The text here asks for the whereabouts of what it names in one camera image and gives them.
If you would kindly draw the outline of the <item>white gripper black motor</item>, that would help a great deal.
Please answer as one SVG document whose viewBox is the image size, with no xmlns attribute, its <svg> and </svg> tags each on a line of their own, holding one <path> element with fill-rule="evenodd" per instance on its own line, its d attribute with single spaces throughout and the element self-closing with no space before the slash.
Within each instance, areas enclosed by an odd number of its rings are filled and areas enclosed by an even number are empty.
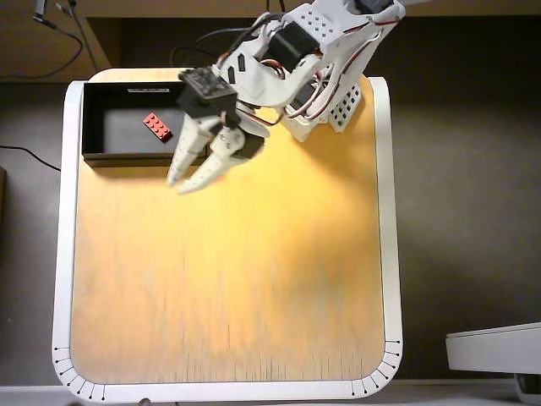
<svg viewBox="0 0 541 406">
<path fill-rule="evenodd" d="M 240 101 L 236 102 L 235 114 L 237 128 L 224 128 L 218 133 L 210 143 L 211 154 L 177 187 L 180 195 L 204 189 L 213 183 L 234 165 L 233 154 L 238 161 L 248 161 L 264 149 L 270 131 L 263 119 Z M 173 186 L 194 163 L 214 136 L 211 130 L 220 124 L 217 116 L 201 119 L 191 118 L 188 114 L 183 116 L 183 126 L 167 173 L 169 186 Z"/>
</svg>

